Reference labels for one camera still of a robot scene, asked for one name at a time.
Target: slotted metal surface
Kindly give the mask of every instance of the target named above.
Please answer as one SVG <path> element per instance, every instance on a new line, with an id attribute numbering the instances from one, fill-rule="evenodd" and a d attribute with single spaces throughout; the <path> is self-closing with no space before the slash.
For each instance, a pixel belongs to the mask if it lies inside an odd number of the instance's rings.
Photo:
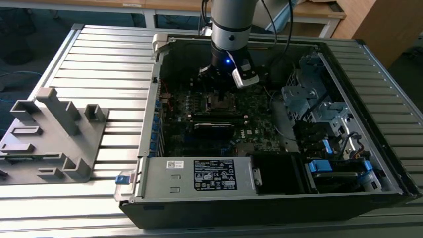
<path id="1" fill-rule="evenodd" d="M 261 232 L 352 229 L 423 225 L 423 199 L 407 206 L 369 212 L 344 222 L 231 227 L 209 230 L 154 230 L 134 227 L 113 199 L 114 176 L 136 166 L 156 32 L 140 28 L 85 26 L 65 40 L 37 87 L 54 87 L 61 100 L 77 107 L 97 103 L 109 118 L 85 184 L 18 185 L 0 189 L 0 237 L 138 237 L 191 233 L 193 236 Z M 177 34 L 196 34 L 175 31 Z M 325 42 L 351 78 L 368 110 L 417 184 L 423 186 L 423 127 L 420 114 L 375 58 L 352 40 L 295 38 Z"/>

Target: sticker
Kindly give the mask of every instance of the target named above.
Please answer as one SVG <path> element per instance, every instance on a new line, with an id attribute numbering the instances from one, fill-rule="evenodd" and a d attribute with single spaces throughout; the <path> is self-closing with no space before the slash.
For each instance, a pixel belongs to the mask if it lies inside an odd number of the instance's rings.
<path id="1" fill-rule="evenodd" d="M 184 168 L 184 161 L 183 160 L 168 160 L 165 168 L 166 169 L 183 169 Z"/>
<path id="2" fill-rule="evenodd" d="M 193 189 L 196 191 L 236 190 L 233 160 L 195 160 Z"/>
<path id="3" fill-rule="evenodd" d="M 124 3 L 122 6 L 141 7 L 141 4 L 126 4 L 126 3 Z"/>

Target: power supply label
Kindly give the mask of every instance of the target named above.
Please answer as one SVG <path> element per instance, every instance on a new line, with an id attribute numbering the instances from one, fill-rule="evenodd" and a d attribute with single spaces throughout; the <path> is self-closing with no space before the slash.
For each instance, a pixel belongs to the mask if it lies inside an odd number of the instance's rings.
<path id="1" fill-rule="evenodd" d="M 233 160 L 195 160 L 193 189 L 196 191 L 236 190 Z"/>

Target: motherboard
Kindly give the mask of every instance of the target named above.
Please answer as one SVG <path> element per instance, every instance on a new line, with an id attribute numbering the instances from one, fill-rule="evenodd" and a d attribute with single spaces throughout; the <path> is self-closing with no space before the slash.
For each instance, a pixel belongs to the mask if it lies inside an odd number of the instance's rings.
<path id="1" fill-rule="evenodd" d="M 161 82 L 165 156 L 245 156 L 281 150 L 263 86 L 224 92 L 197 80 Z"/>

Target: blue latch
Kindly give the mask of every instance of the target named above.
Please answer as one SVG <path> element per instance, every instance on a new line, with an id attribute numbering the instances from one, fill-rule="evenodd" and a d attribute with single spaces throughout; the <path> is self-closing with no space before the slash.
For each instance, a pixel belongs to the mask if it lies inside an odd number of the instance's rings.
<path id="1" fill-rule="evenodd" d="M 152 131 L 158 131 L 158 125 L 157 124 L 152 124 Z"/>
<path id="2" fill-rule="evenodd" d="M 152 121 L 153 121 L 153 123 L 158 123 L 158 121 L 160 121 L 158 117 L 153 116 Z"/>
<path id="3" fill-rule="evenodd" d="M 161 102 L 156 101 L 156 108 L 161 108 Z"/>
<path id="4" fill-rule="evenodd" d="M 149 144 L 149 149 L 150 149 L 152 151 L 156 151 L 156 143 L 152 142 L 152 143 Z"/>
<path id="5" fill-rule="evenodd" d="M 323 140 L 323 144 L 324 144 L 325 151 L 328 152 L 328 154 L 332 154 L 332 153 L 333 153 L 333 150 L 332 150 L 332 148 L 331 148 L 329 141 L 328 141 L 328 140 Z"/>
<path id="6" fill-rule="evenodd" d="M 129 184 L 129 175 L 117 175 L 114 179 L 116 185 L 128 185 Z"/>
<path id="7" fill-rule="evenodd" d="M 372 165 L 371 165 L 371 162 L 368 160 L 364 161 L 364 167 L 365 167 L 367 171 L 372 170 Z"/>
<path id="8" fill-rule="evenodd" d="M 331 172 L 332 166 L 328 160 L 313 160 L 308 163 L 311 172 Z"/>
<path id="9" fill-rule="evenodd" d="M 152 134 L 150 134 L 150 139 L 152 139 L 152 140 L 156 140 L 156 139 L 157 139 L 157 134 L 156 134 L 156 133 L 152 133 Z"/>

